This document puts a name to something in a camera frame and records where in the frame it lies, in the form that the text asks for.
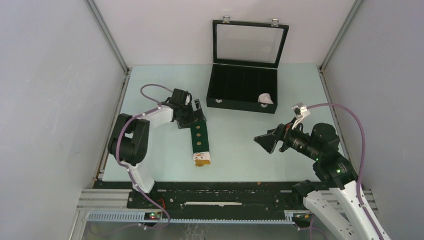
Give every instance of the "white robotic arm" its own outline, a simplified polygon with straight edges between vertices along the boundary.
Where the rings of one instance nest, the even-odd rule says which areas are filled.
[[[291,122],[268,130],[267,134],[255,137],[254,141],[270,154],[277,142],[282,141],[282,147],[279,149],[281,153],[292,148],[313,159],[315,163],[312,167],[315,175],[338,199],[350,222],[331,207],[308,180],[293,186],[296,204],[302,201],[303,205],[322,220],[339,240],[389,240],[390,237],[363,197],[362,189],[359,197],[364,200],[364,204],[361,205],[359,202],[356,189],[358,176],[352,164],[338,151],[340,139],[334,127],[326,123],[317,123],[310,135],[304,133],[301,121],[310,112],[303,103],[296,104],[292,109],[296,117]]]
[[[144,119],[149,121],[150,128],[149,132],[163,124],[167,124],[172,122],[174,115],[174,110],[169,106],[159,106],[155,107],[152,110],[143,113],[143,116],[139,119]],[[138,184],[141,190],[145,193],[150,193],[155,184],[155,180],[149,173],[149,170],[146,167],[145,161],[140,161],[135,164],[135,166],[131,165],[126,161],[122,161],[121,164],[127,167],[127,171],[131,173],[131,176],[134,178],[133,185]]]
[[[191,94],[180,89],[174,89],[172,96],[158,107],[135,116],[122,113],[117,117],[107,150],[115,156],[117,163],[130,173],[134,189],[143,193],[152,190],[155,180],[143,161],[148,150],[149,133],[152,129],[173,121],[177,122],[180,129],[193,128],[193,124],[203,124],[202,130],[206,131],[206,119],[199,100],[194,100],[193,106]],[[202,147],[209,151],[207,144]]]

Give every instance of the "purple cable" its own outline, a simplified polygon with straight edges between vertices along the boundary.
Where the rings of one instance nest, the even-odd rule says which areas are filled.
[[[312,230],[313,230],[312,224],[314,224],[314,221],[315,221],[315,215],[312,216],[309,223],[309,240],[312,240]]]
[[[121,141],[122,141],[122,137],[124,136],[124,133],[125,133],[125,130],[128,128],[128,126],[130,125],[130,123],[132,122],[132,121],[134,121],[135,119],[137,119],[137,118],[140,118],[140,117],[142,117],[144,114],[145,115],[147,115],[147,114],[150,114],[150,113],[153,113],[153,112],[156,112],[157,110],[159,110],[160,109],[160,106],[159,107],[157,107],[157,108],[154,108],[154,109],[151,109],[151,110],[149,110],[149,111],[147,111],[147,112],[145,112],[145,113],[140,113],[140,114],[138,114],[138,115],[134,115],[133,117],[131,117],[126,123],[125,123],[125,125],[122,127],[122,130],[120,131],[120,133],[119,133],[119,137],[118,137],[118,140],[117,140],[117,143],[116,143],[116,162],[118,163],[118,165],[119,166],[121,166],[121,167],[124,167],[124,168],[126,168],[126,170],[127,170],[127,172],[128,172],[128,175],[129,175],[129,178],[131,179],[131,182],[132,182],[132,184],[136,187],[136,190],[137,191],[139,191],[142,195],[143,195],[143,197],[145,198],[145,199],[147,199],[149,202],[151,202],[153,205],[155,205],[156,207],[158,207],[160,210],[162,210],[162,212],[163,213],[165,213],[165,215],[166,215],[166,217],[167,217],[167,219],[168,219],[168,222],[165,224],[165,225],[162,225],[162,226],[157,226],[157,227],[154,227],[154,226],[145,226],[145,227],[147,227],[147,228],[150,228],[150,229],[161,229],[161,228],[164,228],[164,227],[166,227],[166,226],[168,226],[169,224],[170,224],[170,222],[171,222],[171,217],[170,217],[170,214],[162,207],[162,206],[160,206],[159,204],[157,204],[155,201],[153,201],[149,196],[147,196],[147,194],[141,189],[141,187],[136,183],[136,181],[135,181],[135,179],[134,179],[134,177],[133,177],[133,175],[131,174],[131,172],[130,172],[130,168],[127,166],[127,165],[125,165],[125,164],[123,164],[123,163],[121,163],[120,161],[119,161],[119,151],[120,151],[120,146],[121,146]]]
[[[328,240],[327,235],[321,229],[316,228],[316,227],[311,227],[310,229],[319,232],[324,237],[325,240]]]
[[[171,90],[171,89],[169,89],[169,88],[167,88],[166,86],[162,86],[162,85],[154,84],[154,83],[146,84],[146,85],[144,85],[144,86],[142,86],[142,87],[140,88],[140,93],[141,93],[141,95],[143,95],[143,97],[145,97],[145,98],[147,98],[147,99],[149,99],[149,100],[152,100],[153,102],[155,102],[155,103],[157,103],[157,104],[159,104],[159,105],[161,104],[161,102],[160,102],[160,101],[158,101],[158,100],[156,100],[156,99],[154,99],[154,98],[152,98],[152,97],[149,97],[149,96],[147,96],[146,94],[144,94],[144,93],[143,93],[143,89],[144,89],[145,87],[149,87],[149,86],[155,86],[155,87],[163,88],[163,89],[166,89],[166,90],[168,90],[168,91],[170,91],[170,92],[172,93],[172,90]]]
[[[135,119],[137,119],[137,118],[140,118],[140,117],[143,117],[144,115],[149,115],[149,114],[151,114],[151,113],[154,113],[154,112],[156,112],[157,110],[159,110],[159,109],[161,109],[161,103],[158,101],[158,100],[156,100],[156,99],[154,99],[154,98],[151,98],[151,97],[149,97],[149,96],[147,96],[147,95],[145,95],[144,93],[143,93],[143,89],[145,88],[145,87],[148,87],[148,86],[155,86],[155,87],[160,87],[160,88],[163,88],[163,89],[166,89],[166,90],[168,90],[168,91],[170,91],[171,93],[172,93],[172,91],[169,89],[169,88],[167,88],[167,87],[165,87],[165,86],[162,86],[162,85],[159,85],[159,84],[146,84],[146,85],[144,85],[144,86],[142,86],[141,87],[141,89],[140,89],[140,92],[141,92],[141,94],[144,96],[144,97],[146,97],[147,99],[150,99],[150,100],[152,100],[152,101],[154,101],[154,102],[156,102],[159,106],[157,107],[157,108],[154,108],[154,109],[151,109],[151,110],[149,110],[149,111],[147,111],[147,112],[144,112],[144,113],[140,113],[140,114],[137,114],[137,115],[134,115],[133,117],[131,117],[125,124],[124,124],[124,126],[122,127],[122,130],[120,131],[120,133],[119,133],[119,136],[118,136],[118,140],[117,140],[117,142],[116,142],[116,162],[118,163],[118,165],[119,166],[121,166],[121,167],[124,167],[124,168],[126,168],[126,170],[127,170],[127,172],[128,172],[128,175],[129,175],[129,178],[131,179],[131,182],[132,182],[132,184],[135,186],[135,188],[136,188],[136,190],[137,191],[139,191],[142,195],[143,195],[143,197],[145,198],[145,199],[147,199],[149,202],[151,202],[153,205],[155,205],[156,207],[158,207],[160,210],[162,210],[162,212],[163,213],[165,213],[165,215],[166,215],[166,217],[167,217],[167,219],[168,219],[168,221],[166,222],[166,224],[165,225],[162,225],[162,226],[145,226],[146,228],[150,228],[150,229],[161,229],[161,228],[164,228],[164,227],[166,227],[166,226],[168,226],[169,224],[170,224],[170,222],[171,222],[171,217],[170,217],[170,214],[162,207],[162,206],[160,206],[159,204],[157,204],[155,201],[153,201],[149,196],[147,196],[147,194],[141,189],[141,187],[136,183],[136,180],[134,179],[134,177],[133,177],[133,175],[131,174],[131,172],[130,172],[130,168],[127,166],[127,165],[125,165],[125,164],[123,164],[123,163],[121,163],[120,161],[119,161],[119,159],[120,159],[120,157],[119,157],[119,153],[120,153],[120,146],[121,146],[121,141],[122,141],[122,138],[123,138],[123,136],[124,136],[124,134],[125,134],[125,130],[128,128],[128,126],[131,124],[131,122],[133,122]]]
[[[298,228],[298,231],[305,231],[305,230],[309,230],[309,239],[312,240],[312,230],[315,230],[317,232],[319,232],[325,240],[327,240],[327,235],[319,228],[317,227],[312,227],[312,224],[314,223],[314,218],[315,215],[312,216],[312,218],[310,219],[310,223],[309,223],[309,227],[299,227],[296,223],[294,223],[294,226],[296,228]]]
[[[352,115],[352,117],[356,120],[356,123],[359,126],[360,135],[362,137],[362,151],[360,153],[359,172],[358,172],[358,178],[357,178],[357,181],[356,181],[356,195],[357,195],[359,203],[361,205],[364,205],[364,200],[362,199],[362,195],[361,195],[361,182],[362,182],[362,175],[363,175],[363,171],[364,171],[364,159],[365,159],[365,132],[364,132],[364,128],[363,128],[361,121],[359,120],[358,116],[356,116],[356,114],[352,110],[350,110],[349,108],[347,108],[343,105],[340,105],[340,104],[337,104],[337,103],[320,103],[320,104],[308,106],[307,108],[308,109],[314,109],[314,108],[318,108],[318,107],[322,107],[322,106],[337,107],[337,108],[341,108],[343,110],[346,110],[348,113],[350,113],[350,115]],[[377,232],[378,238],[380,240],[383,240],[384,237],[383,237],[382,233],[380,232],[379,227],[377,226],[376,222],[371,217],[371,214],[368,211],[368,209],[366,207],[363,207],[362,209],[365,212],[365,215],[368,217],[369,221],[371,222],[372,226],[374,227],[374,230]]]

